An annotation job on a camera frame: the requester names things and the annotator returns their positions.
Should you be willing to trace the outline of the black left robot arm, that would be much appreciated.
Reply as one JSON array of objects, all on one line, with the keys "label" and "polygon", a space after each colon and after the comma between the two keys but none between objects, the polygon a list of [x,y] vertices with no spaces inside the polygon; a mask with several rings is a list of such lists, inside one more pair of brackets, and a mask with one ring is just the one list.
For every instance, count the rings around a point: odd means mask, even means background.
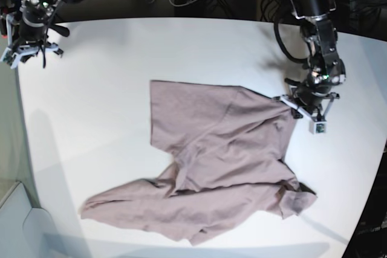
[{"label": "black left robot arm", "polygon": [[[337,52],[337,31],[330,19],[335,11],[334,0],[286,0],[274,19],[275,38],[287,58],[307,71],[303,80],[289,78],[285,83],[289,93],[278,99],[293,110],[294,118],[310,120],[312,131],[326,131],[326,116],[339,95],[332,91],[346,80],[346,69]],[[300,21],[300,34],[307,44],[309,55],[300,59],[292,56],[284,45],[279,24],[291,14]]]}]

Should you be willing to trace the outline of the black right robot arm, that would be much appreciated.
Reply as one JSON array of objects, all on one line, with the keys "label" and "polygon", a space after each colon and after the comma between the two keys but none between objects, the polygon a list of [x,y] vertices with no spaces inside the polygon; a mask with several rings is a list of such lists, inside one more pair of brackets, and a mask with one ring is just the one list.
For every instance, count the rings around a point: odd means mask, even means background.
[{"label": "black right robot arm", "polygon": [[48,31],[63,37],[69,29],[55,23],[55,15],[67,0],[13,0],[11,7],[1,7],[1,35],[7,39],[7,47],[1,62],[15,69],[20,63],[39,53],[63,51],[58,44],[48,41]]}]

